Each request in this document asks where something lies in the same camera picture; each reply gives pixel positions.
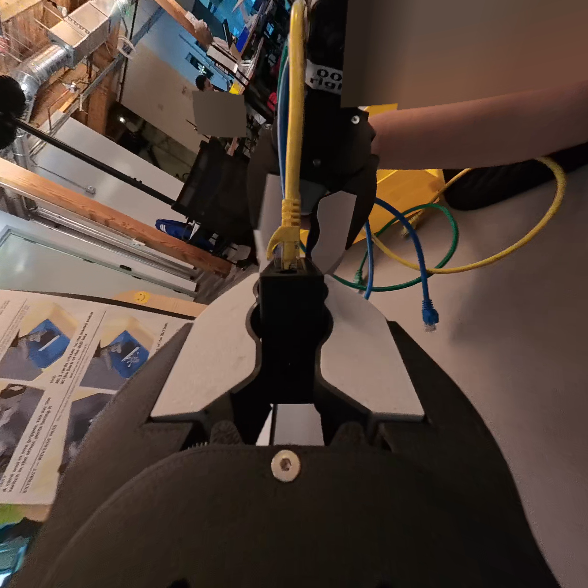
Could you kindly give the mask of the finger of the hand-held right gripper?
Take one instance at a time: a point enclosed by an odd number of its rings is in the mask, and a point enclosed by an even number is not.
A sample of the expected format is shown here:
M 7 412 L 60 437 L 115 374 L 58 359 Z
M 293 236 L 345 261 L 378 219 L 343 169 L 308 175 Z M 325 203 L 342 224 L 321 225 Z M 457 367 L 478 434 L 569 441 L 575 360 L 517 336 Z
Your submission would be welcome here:
M 324 196 L 316 205 L 306 253 L 324 275 L 332 275 L 346 251 L 357 196 L 345 191 Z
M 261 211 L 254 228 L 254 242 L 259 272 L 269 265 L 267 248 L 271 237 L 282 224 L 282 185 L 279 175 L 268 174 L 263 192 Z

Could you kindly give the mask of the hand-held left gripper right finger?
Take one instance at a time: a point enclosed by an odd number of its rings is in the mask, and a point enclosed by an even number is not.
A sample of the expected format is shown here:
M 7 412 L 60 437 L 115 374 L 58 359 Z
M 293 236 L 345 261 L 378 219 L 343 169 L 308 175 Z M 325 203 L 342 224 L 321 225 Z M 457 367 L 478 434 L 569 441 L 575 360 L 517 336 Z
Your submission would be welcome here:
M 320 350 L 323 380 L 380 420 L 421 421 L 422 404 L 386 317 L 332 276 L 325 305 L 333 327 Z

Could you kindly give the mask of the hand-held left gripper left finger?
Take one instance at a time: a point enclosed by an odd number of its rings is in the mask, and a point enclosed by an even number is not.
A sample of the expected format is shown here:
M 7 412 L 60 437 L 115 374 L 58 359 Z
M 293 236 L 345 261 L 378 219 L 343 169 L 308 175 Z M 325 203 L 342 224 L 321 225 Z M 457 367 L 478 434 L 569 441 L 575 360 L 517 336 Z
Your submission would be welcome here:
M 151 418 L 195 416 L 254 374 L 256 342 L 246 319 L 256 304 L 259 274 L 248 276 L 195 319 Z

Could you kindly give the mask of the person's right forearm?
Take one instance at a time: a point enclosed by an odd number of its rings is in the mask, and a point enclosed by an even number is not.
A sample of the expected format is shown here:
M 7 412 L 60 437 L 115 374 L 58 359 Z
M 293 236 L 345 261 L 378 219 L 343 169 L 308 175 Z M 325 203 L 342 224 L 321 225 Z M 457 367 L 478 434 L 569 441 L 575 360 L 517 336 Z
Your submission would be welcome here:
M 370 115 L 383 169 L 515 164 L 587 142 L 587 81 Z

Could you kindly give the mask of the black mesh crate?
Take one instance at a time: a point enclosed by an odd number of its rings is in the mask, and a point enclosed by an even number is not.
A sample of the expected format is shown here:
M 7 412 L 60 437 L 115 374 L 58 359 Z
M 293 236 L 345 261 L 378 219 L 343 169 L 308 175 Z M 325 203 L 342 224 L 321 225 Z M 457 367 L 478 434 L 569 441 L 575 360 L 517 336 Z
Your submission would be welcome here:
M 172 210 L 234 244 L 251 246 L 247 165 L 248 160 L 226 153 L 217 138 L 202 141 Z

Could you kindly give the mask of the yellow plastic bin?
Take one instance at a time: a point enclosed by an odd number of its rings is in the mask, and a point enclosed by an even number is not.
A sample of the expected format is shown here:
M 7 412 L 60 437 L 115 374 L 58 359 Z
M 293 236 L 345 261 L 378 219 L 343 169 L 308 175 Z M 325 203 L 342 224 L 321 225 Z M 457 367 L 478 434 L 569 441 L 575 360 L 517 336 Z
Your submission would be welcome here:
M 396 110 L 397 104 L 378 105 L 365 107 L 372 115 Z M 400 212 L 409 208 L 430 202 L 438 191 L 445 185 L 445 178 L 441 169 L 423 170 L 377 170 L 377 193 L 376 196 L 391 204 Z M 374 205 L 369 216 L 371 231 L 377 232 L 393 217 L 383 208 Z

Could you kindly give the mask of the blue bag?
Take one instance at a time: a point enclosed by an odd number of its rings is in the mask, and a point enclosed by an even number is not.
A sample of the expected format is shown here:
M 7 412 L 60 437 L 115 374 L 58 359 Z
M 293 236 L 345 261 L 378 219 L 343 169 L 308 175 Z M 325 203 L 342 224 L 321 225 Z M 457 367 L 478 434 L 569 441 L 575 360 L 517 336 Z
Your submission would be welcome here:
M 200 225 L 195 222 L 181 222 L 172 219 L 157 219 L 155 222 L 155 228 L 168 236 L 192 245 L 196 245 L 199 239 L 196 234 L 200 228 Z

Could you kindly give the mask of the person's dark clothing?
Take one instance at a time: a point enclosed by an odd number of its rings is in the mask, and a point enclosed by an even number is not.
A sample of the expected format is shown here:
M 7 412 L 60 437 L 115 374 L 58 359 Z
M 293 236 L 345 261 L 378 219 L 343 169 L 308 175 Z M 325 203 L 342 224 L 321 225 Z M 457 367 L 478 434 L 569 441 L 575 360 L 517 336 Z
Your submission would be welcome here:
M 587 165 L 587 143 L 548 155 L 567 174 Z M 441 199 L 455 210 L 471 211 L 506 201 L 554 180 L 553 172 L 536 160 L 477 168 L 444 190 Z

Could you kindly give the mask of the printed instruction poster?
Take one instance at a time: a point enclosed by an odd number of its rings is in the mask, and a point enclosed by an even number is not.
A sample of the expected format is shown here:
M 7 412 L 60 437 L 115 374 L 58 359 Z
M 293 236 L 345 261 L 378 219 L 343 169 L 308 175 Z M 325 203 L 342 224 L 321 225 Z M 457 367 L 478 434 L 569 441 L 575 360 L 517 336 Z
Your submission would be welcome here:
M 52 504 L 93 422 L 205 307 L 1 290 L 1 504 Z

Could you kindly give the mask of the wooden beam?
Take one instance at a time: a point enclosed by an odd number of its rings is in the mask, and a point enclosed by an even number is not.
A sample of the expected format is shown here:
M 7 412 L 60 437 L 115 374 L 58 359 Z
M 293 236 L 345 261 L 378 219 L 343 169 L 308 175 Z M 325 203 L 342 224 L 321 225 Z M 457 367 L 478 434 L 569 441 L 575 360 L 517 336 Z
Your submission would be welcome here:
M 227 278 L 232 264 L 173 238 L 117 210 L 62 187 L 36 173 L 1 159 L 1 185 L 36 201 L 44 202 L 97 223 L 144 246 L 194 268 Z

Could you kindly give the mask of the glass window panel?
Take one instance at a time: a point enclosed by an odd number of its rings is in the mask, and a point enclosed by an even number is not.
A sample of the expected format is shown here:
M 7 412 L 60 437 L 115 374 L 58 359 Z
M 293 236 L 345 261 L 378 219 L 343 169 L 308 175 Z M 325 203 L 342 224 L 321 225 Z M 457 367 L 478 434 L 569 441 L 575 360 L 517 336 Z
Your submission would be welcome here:
M 1 289 L 112 298 L 145 291 L 193 301 L 195 283 L 47 227 L 1 226 Z

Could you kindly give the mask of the black fluffy boom microphone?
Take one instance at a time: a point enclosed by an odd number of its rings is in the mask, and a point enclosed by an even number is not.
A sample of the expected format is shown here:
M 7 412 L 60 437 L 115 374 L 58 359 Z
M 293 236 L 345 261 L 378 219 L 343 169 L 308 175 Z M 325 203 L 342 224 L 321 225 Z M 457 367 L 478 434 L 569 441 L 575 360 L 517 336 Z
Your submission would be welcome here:
M 124 182 L 131 187 L 144 192 L 156 200 L 163 202 L 169 206 L 173 206 L 175 201 L 156 189 L 147 186 L 142 181 L 132 178 L 129 175 L 118 171 L 99 160 L 67 145 L 55 137 L 48 135 L 42 130 L 35 128 L 24 120 L 26 110 L 25 93 L 20 84 L 12 77 L 1 75 L 1 149 L 7 148 L 11 143 L 14 143 L 17 138 L 19 130 L 23 130 L 26 134 L 33 135 L 42 142 L 63 151 L 70 156 L 77 158 L 84 163 L 99 169 L 100 171 Z

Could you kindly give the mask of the rectangular metal air duct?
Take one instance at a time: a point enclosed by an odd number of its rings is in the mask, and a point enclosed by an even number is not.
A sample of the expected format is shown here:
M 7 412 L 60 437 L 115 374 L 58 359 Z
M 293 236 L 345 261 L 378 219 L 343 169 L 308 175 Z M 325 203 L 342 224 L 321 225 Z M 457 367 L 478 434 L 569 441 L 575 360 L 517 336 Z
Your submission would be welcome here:
M 72 69 L 102 45 L 126 11 L 126 1 L 87 1 L 48 31 L 49 39 L 66 54 Z

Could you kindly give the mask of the round ribbed metal duct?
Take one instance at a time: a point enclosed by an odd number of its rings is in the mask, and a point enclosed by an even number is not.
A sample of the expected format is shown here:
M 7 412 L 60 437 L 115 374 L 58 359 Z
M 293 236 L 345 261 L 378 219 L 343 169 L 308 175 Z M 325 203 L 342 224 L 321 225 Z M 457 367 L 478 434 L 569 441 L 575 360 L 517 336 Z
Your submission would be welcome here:
M 16 80 L 25 96 L 25 110 L 21 118 L 29 122 L 37 94 L 51 76 L 71 67 L 70 52 L 56 43 L 40 50 L 21 63 L 10 77 Z

